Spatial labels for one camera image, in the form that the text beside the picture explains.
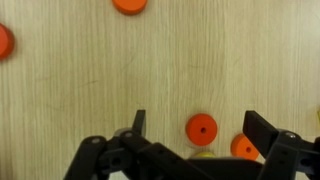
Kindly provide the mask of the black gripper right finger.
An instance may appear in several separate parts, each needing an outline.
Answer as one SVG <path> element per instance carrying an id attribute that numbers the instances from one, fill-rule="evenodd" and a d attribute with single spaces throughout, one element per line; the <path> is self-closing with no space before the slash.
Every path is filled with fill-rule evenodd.
<path id="1" fill-rule="evenodd" d="M 320 180 L 319 138 L 311 143 L 276 129 L 255 111 L 245 113 L 243 133 L 265 159 L 258 180 L 294 180 L 296 172 Z"/>

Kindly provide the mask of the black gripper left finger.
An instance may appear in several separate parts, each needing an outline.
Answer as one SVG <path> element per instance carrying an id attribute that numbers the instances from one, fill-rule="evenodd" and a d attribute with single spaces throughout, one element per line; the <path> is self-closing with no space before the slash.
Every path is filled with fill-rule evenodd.
<path id="1" fill-rule="evenodd" d="M 63 180 L 108 180 L 122 172 L 129 180 L 213 180 L 213 177 L 160 143 L 145 138 L 146 111 L 138 110 L 131 128 L 107 140 L 90 136 L 79 145 Z"/>

